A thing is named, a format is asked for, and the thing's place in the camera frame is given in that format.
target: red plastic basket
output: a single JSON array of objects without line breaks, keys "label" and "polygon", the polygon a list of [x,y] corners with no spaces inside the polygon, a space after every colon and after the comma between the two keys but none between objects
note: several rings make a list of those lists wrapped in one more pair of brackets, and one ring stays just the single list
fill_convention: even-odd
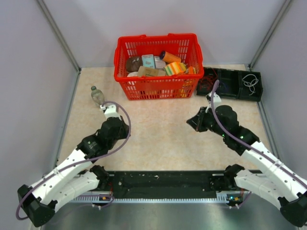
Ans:
[{"label": "red plastic basket", "polygon": [[[167,51],[193,66],[196,74],[163,77],[127,77],[126,60],[132,56]],[[166,36],[120,37],[114,56],[114,78],[120,83],[129,100],[189,98],[204,75],[201,47],[195,34],[168,34]]]}]

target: orange cylinder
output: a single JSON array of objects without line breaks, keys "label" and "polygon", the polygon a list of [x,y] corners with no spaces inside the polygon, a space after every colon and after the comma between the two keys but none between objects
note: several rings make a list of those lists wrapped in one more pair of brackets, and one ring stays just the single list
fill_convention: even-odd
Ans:
[{"label": "orange cylinder", "polygon": [[181,58],[177,57],[173,54],[170,54],[166,51],[162,51],[160,54],[160,59],[167,62],[167,63],[173,63],[173,62],[181,62]]}]

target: bottle cap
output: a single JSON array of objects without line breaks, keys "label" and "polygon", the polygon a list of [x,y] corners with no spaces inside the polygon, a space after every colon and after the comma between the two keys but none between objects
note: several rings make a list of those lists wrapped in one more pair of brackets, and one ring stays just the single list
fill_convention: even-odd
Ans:
[{"label": "bottle cap", "polygon": [[164,57],[165,57],[165,51],[162,51],[160,54],[160,59],[163,60]]}]

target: black plastic tray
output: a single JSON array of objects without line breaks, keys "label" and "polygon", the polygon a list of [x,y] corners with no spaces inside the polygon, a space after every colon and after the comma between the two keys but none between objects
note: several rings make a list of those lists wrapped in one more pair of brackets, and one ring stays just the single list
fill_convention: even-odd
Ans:
[{"label": "black plastic tray", "polygon": [[[218,75],[217,79],[220,80],[219,88],[216,91],[220,97],[254,102],[259,102],[261,100],[263,92],[261,74],[259,72],[232,69],[204,67],[205,74],[198,82],[197,95],[206,96],[212,91],[214,81],[210,83],[207,79],[208,77],[216,77],[214,70]],[[248,83],[253,83],[252,81],[255,81],[255,79],[258,79],[257,84],[249,87]]]},{"label": "black plastic tray", "polygon": [[219,69],[218,80],[220,80],[217,94],[220,97],[239,99],[241,93],[241,80],[238,70]]}]

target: gray floor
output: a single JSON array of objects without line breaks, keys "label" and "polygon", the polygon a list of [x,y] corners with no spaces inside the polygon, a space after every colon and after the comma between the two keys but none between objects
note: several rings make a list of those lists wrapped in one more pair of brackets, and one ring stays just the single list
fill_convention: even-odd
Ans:
[{"label": "gray floor", "polygon": [[[50,222],[80,204],[64,206]],[[224,204],[113,204],[82,207],[44,230],[296,230],[270,203],[253,195],[241,209]]]}]

